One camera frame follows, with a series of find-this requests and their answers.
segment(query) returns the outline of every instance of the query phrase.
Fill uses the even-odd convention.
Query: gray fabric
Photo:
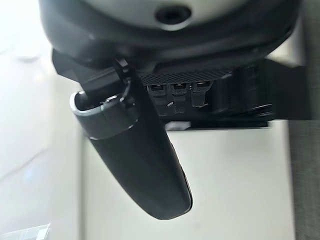
[[[320,240],[320,0],[304,0],[313,121],[289,121],[296,240]]]

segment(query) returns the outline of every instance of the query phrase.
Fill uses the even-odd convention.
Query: camera lens
[[[191,14],[191,10],[186,6],[166,6],[156,12],[155,18],[161,24],[177,25],[188,20]]]

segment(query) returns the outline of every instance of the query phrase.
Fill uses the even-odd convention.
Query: silver trim
[[[118,95],[113,95],[113,96],[111,96],[111,97],[108,97],[108,98],[105,100],[105,102],[106,102],[106,103],[110,103],[112,100],[117,99],[117,98],[118,98]]]
[[[79,116],[79,117],[87,117],[87,116],[92,116],[92,115],[96,115],[98,113],[102,112],[102,108],[101,106],[97,106],[95,108],[92,108],[90,110],[85,110],[85,111],[81,111],[77,108],[76,103],[75,103],[75,98],[77,94],[84,94],[84,91],[79,91],[79,92],[74,92],[71,96],[70,96],[70,100],[69,100],[69,104],[71,107],[72,112]]]
[[[191,22],[192,22],[192,20],[191,20],[191,18],[189,18],[189,19],[185,20],[184,22],[181,22],[181,23],[178,23],[175,25],[161,24],[161,25],[159,25],[159,27],[162,30],[173,32],[173,31],[178,31],[178,30],[186,28]]]

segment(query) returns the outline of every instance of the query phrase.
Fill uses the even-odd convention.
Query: white surface
[[[192,210],[160,221],[143,212],[87,145],[87,239],[294,240],[287,122],[268,129],[171,132]]]
[[[0,235],[0,240],[47,240],[50,224],[12,231]]]
[[[0,236],[51,223],[52,240],[77,240],[80,131],[69,97],[78,85],[53,68],[37,1],[0,6],[0,41],[12,36],[0,55]]]
[[[286,65],[297,67],[306,65],[306,56],[303,49],[303,24],[300,18],[292,35],[281,46],[267,56],[268,59]]]

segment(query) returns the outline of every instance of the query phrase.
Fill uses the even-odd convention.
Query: textured grille
[[[190,71],[166,74],[148,74],[140,76],[144,85],[183,84],[213,81],[229,74],[231,69]]]

